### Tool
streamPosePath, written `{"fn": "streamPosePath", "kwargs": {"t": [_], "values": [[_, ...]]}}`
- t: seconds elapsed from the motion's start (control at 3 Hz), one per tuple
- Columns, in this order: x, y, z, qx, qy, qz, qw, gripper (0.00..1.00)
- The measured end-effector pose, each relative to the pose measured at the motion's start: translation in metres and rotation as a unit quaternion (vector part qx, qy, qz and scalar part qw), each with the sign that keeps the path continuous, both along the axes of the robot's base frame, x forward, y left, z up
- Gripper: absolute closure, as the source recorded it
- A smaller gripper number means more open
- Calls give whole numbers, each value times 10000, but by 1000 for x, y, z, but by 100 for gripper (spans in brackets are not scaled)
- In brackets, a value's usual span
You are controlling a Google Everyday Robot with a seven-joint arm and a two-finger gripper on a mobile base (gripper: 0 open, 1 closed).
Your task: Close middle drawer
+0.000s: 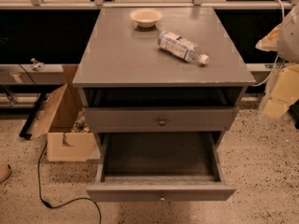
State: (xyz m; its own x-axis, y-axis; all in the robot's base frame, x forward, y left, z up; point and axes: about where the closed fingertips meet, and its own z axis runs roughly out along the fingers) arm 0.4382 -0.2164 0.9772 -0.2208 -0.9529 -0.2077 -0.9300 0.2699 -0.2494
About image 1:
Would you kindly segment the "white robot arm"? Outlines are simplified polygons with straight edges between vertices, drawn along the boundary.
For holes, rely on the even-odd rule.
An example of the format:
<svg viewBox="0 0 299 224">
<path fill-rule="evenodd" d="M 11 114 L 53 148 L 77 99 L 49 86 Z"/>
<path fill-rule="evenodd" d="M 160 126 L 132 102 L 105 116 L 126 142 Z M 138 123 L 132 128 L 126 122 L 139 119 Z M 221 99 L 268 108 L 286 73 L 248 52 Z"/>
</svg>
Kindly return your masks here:
<svg viewBox="0 0 299 224">
<path fill-rule="evenodd" d="M 299 4 L 255 48 L 275 51 L 287 63 L 270 72 L 259 107 L 262 120 L 280 119 L 299 100 Z"/>
</svg>

